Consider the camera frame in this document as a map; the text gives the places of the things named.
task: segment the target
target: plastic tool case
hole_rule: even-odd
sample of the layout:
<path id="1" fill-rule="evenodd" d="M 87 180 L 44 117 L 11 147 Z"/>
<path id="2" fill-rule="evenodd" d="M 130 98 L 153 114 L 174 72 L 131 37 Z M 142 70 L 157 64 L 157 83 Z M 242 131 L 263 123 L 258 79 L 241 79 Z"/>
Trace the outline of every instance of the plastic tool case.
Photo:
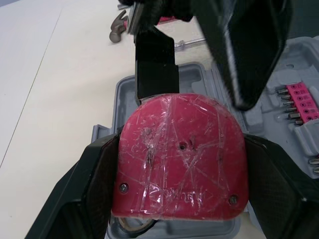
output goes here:
<path id="1" fill-rule="evenodd" d="M 218 99 L 233 113 L 244 133 L 264 137 L 280 145 L 296 165 L 310 177 L 317 179 L 313 165 L 308 160 L 319 155 L 319 121 L 312 120 L 303 126 L 295 125 L 285 110 L 288 109 L 277 94 L 286 85 L 303 82 L 311 88 L 312 97 L 319 104 L 319 41 L 301 37 L 288 40 L 267 87 L 256 106 L 248 112 L 239 112 L 231 107 L 231 101 L 222 83 L 218 66 L 213 63 L 211 70 L 205 71 L 197 63 L 179 66 L 179 89 L 181 93 L 196 93 Z M 116 87 L 112 128 L 94 126 L 92 141 L 115 133 L 136 110 L 135 77 L 121 80 Z M 248 205 L 252 223 L 258 227 L 251 205 Z M 227 222 L 182 222 L 159 221 L 140 238 L 157 235 L 159 238 L 233 238 L 239 231 L 240 219 Z M 124 238 L 121 230 L 110 225 L 107 236 L 112 239 Z"/>

